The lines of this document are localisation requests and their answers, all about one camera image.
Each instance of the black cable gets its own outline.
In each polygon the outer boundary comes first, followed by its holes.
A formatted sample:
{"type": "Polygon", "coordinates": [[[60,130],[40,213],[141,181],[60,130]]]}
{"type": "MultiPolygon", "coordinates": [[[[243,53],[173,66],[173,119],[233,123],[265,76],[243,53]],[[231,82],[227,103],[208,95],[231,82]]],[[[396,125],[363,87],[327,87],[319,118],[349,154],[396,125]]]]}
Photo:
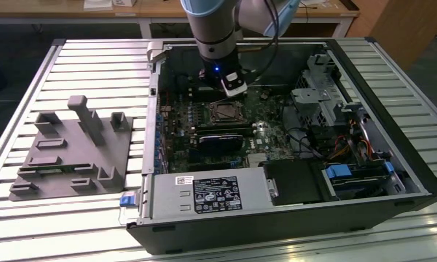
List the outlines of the black cable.
{"type": "Polygon", "coordinates": [[[271,17],[272,17],[272,23],[275,25],[275,53],[272,54],[272,57],[271,57],[271,60],[267,64],[267,66],[264,67],[264,69],[257,73],[257,76],[256,76],[256,79],[260,78],[263,76],[263,74],[265,73],[265,71],[269,69],[276,57],[277,57],[277,51],[279,51],[279,35],[280,35],[280,32],[279,32],[279,28],[280,28],[280,21],[279,21],[279,11],[277,11],[277,7],[276,7],[276,4],[273,1],[271,1],[271,4],[272,4],[272,7],[276,11],[276,15],[275,15],[275,12],[272,11],[272,8],[271,8],[271,5],[269,5],[269,2],[268,0],[264,0],[264,3],[265,3],[265,6],[269,10],[269,14],[271,14],[271,17]]]}
{"type": "Polygon", "coordinates": [[[313,149],[309,145],[307,145],[300,139],[297,139],[297,138],[296,138],[296,137],[288,132],[289,129],[285,128],[285,124],[284,124],[284,109],[285,109],[285,107],[283,107],[283,112],[281,112],[281,122],[283,122],[283,129],[284,129],[285,134],[288,135],[288,137],[289,137],[292,140],[295,140],[295,141],[300,144],[300,146],[304,146],[304,147],[305,147],[305,148],[313,153],[315,157],[317,157],[319,159],[324,159],[324,160],[327,160],[327,158],[323,156],[321,153],[317,152],[316,149],[313,149]]]}
{"type": "Polygon", "coordinates": [[[304,4],[303,2],[300,2],[305,7],[303,7],[307,11],[307,23],[309,23],[309,14],[308,14],[308,9],[317,9],[317,7],[308,7],[307,4],[304,4]]]}

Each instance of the wire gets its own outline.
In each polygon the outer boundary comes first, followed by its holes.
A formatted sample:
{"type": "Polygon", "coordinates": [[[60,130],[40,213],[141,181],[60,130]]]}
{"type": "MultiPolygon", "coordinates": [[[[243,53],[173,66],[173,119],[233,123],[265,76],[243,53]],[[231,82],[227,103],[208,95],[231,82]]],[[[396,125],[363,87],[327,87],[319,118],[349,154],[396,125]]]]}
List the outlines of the wire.
{"type": "Polygon", "coordinates": [[[369,143],[367,140],[364,140],[364,139],[361,139],[361,142],[365,143],[365,150],[367,150],[367,152],[368,152],[368,157],[369,157],[369,159],[372,159],[372,148],[371,148],[371,143],[369,143]]]}
{"type": "Polygon", "coordinates": [[[304,4],[303,2],[300,2],[304,5],[304,9],[307,11],[307,23],[309,23],[309,14],[308,14],[308,9],[317,9],[317,7],[308,7],[307,4],[304,4]]]}
{"type": "Polygon", "coordinates": [[[341,156],[343,154],[348,153],[349,151],[349,146],[347,145],[343,150],[340,150],[337,153],[335,153],[335,155],[332,157],[329,157],[329,159],[336,158],[337,156],[341,156]]]}
{"type": "Polygon", "coordinates": [[[271,60],[267,64],[267,66],[264,67],[264,69],[257,73],[257,76],[256,76],[256,79],[259,79],[263,74],[265,73],[265,71],[269,69],[276,57],[277,57],[277,51],[279,51],[279,35],[280,35],[280,32],[279,32],[279,28],[280,28],[280,21],[279,21],[279,11],[277,11],[277,7],[276,7],[276,4],[273,1],[271,1],[271,4],[272,4],[272,7],[276,11],[276,15],[272,11],[272,8],[271,8],[271,5],[269,5],[269,0],[264,0],[264,3],[265,3],[265,6],[269,10],[269,14],[271,14],[271,17],[272,17],[272,23],[275,25],[275,53],[272,54],[272,57],[271,57],[271,60]]]}
{"type": "Polygon", "coordinates": [[[337,145],[339,145],[339,139],[340,138],[345,138],[343,135],[339,135],[336,141],[335,141],[335,148],[333,148],[333,151],[337,151],[337,145]]]}

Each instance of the warning label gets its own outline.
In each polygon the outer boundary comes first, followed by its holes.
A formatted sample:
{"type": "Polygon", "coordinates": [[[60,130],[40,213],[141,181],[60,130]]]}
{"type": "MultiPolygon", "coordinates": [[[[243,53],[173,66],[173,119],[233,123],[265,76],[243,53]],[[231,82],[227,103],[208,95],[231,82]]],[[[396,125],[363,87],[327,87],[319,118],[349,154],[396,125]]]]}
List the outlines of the warning label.
{"type": "Polygon", "coordinates": [[[193,193],[197,214],[243,209],[236,176],[193,180],[193,193]]]}

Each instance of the aluminum extrusion table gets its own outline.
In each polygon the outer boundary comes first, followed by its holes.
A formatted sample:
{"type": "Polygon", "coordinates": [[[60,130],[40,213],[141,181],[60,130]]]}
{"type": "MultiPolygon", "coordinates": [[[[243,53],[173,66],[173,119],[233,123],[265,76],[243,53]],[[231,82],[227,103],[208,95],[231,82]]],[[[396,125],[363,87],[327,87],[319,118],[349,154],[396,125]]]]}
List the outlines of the aluminum extrusion table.
{"type": "MultiPolygon", "coordinates": [[[[355,233],[153,256],[119,222],[121,194],[8,201],[37,133],[37,113],[55,110],[61,119],[76,118],[67,99],[77,94],[89,98],[88,107],[100,117],[115,111],[135,117],[125,188],[140,187],[149,41],[55,42],[0,139],[0,261],[437,261],[437,203],[355,233]]],[[[377,43],[337,41],[437,176],[437,108],[377,43]]],[[[348,82],[343,84],[357,101],[348,82]]]]}

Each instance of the cable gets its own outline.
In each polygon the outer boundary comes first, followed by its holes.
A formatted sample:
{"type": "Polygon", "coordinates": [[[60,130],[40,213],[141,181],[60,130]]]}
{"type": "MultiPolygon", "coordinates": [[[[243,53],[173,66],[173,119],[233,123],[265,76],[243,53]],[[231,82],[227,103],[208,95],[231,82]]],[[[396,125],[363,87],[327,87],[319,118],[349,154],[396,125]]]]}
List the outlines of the cable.
{"type": "Polygon", "coordinates": [[[361,142],[365,143],[365,151],[368,152],[368,157],[369,157],[369,159],[372,159],[371,143],[369,143],[367,140],[364,140],[364,139],[361,139],[361,142]]]}
{"type": "Polygon", "coordinates": [[[307,11],[307,23],[309,23],[308,9],[317,9],[317,7],[308,7],[307,4],[304,4],[303,2],[300,2],[300,3],[304,5],[304,7],[301,7],[301,8],[304,8],[305,11],[307,11]]]}
{"type": "Polygon", "coordinates": [[[264,69],[257,73],[257,76],[256,76],[256,79],[259,79],[263,74],[265,73],[265,71],[269,69],[276,57],[277,57],[277,51],[279,51],[279,35],[280,35],[280,32],[279,32],[279,28],[280,28],[280,21],[279,21],[279,11],[277,11],[277,7],[276,7],[276,4],[273,1],[271,1],[271,4],[272,4],[272,7],[276,11],[276,15],[272,11],[272,8],[271,8],[271,5],[269,5],[269,2],[268,0],[264,0],[264,3],[265,3],[265,6],[269,10],[269,14],[271,14],[271,17],[272,17],[272,23],[275,25],[275,53],[272,54],[272,57],[271,57],[271,60],[267,64],[267,66],[264,67],[264,69]]]}

